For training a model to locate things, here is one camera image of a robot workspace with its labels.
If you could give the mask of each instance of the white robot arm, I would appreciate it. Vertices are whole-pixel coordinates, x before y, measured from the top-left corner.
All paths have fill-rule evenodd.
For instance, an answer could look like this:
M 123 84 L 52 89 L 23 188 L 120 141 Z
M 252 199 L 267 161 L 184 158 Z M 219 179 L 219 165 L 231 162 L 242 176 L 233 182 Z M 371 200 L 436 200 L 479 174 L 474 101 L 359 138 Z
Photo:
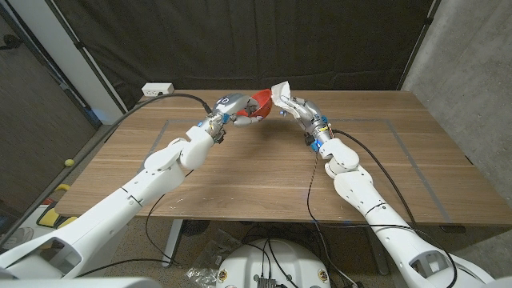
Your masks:
M 183 183 L 180 165 L 188 170 L 199 168 L 212 145 L 223 140 L 224 124 L 229 120 L 235 126 L 258 122 L 262 118 L 236 115 L 257 108 L 258 102 L 243 94 L 219 99 L 212 113 L 186 132 L 189 141 L 177 138 L 149 156 L 143 171 L 72 223 L 0 255 L 0 268 L 20 279 L 74 278 L 85 272 L 88 261 L 141 208 Z M 62 249 L 52 257 L 40 255 L 39 248 L 49 244 Z
M 357 209 L 391 255 L 409 287 L 448 287 L 454 270 L 443 250 L 420 238 L 374 188 L 371 175 L 359 165 L 359 156 L 334 138 L 320 109 L 311 101 L 293 98 L 290 85 L 272 87 L 276 106 L 292 114 L 306 132 L 306 142 L 320 153 L 336 192 Z M 450 255 L 458 270 L 454 287 L 479 287 L 494 279 L 475 264 Z

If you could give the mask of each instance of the wall outlet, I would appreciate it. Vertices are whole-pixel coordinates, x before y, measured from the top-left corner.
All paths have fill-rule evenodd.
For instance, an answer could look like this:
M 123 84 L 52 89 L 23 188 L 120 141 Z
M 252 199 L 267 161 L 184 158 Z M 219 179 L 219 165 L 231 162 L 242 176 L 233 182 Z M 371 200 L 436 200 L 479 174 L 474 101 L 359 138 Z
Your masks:
M 146 83 L 142 88 L 144 96 L 155 97 L 174 92 L 173 83 Z

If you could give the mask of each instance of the red object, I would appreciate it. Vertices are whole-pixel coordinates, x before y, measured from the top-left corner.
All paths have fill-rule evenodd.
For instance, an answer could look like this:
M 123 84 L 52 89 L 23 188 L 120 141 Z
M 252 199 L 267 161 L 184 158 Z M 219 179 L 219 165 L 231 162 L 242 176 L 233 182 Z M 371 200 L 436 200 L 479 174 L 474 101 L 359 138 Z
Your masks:
M 237 112 L 237 115 L 248 116 L 248 117 L 257 117 L 262 116 L 265 118 L 268 116 L 270 111 L 272 110 L 272 91 L 270 89 L 265 89 L 257 92 L 256 94 L 251 96 L 252 99 L 258 101 L 259 109 L 253 112 L 251 115 L 248 115 L 245 110 L 240 110 Z
M 49 205 L 51 203 L 55 202 L 53 199 L 46 198 L 41 204 L 43 205 Z

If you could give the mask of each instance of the table top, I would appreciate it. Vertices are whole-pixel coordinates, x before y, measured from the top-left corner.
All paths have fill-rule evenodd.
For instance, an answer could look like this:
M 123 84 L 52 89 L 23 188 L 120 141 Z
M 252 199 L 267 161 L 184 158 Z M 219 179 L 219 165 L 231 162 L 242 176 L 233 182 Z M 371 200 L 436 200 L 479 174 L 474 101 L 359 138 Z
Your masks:
M 222 96 L 247 90 L 180 90 L 211 106 Z M 334 129 L 364 143 L 387 169 L 422 224 L 510 225 L 512 210 L 465 157 L 416 97 L 405 91 L 292 91 L 313 101 Z M 164 148 L 205 116 L 186 98 L 166 98 L 140 109 L 114 132 L 57 204 L 64 215 L 80 215 L 128 182 L 144 159 Z M 153 216 L 184 219 L 295 221 L 311 220 L 306 196 L 315 153 L 289 115 L 270 115 L 252 126 L 225 126 L 222 144 L 214 145 L 204 165 L 166 194 Z M 384 199 L 408 221 L 399 197 L 373 159 L 354 149 Z M 318 157 L 311 189 L 313 215 L 325 222 L 364 222 L 342 200 Z M 146 216 L 152 205 L 138 216 Z

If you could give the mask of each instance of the black backdrop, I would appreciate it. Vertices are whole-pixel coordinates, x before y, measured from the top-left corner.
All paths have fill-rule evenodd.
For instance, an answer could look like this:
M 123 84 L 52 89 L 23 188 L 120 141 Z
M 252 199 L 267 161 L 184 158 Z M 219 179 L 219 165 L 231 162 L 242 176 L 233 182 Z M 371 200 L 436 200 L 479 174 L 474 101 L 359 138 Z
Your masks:
M 133 107 L 177 89 L 395 90 L 432 0 L 56 0 Z

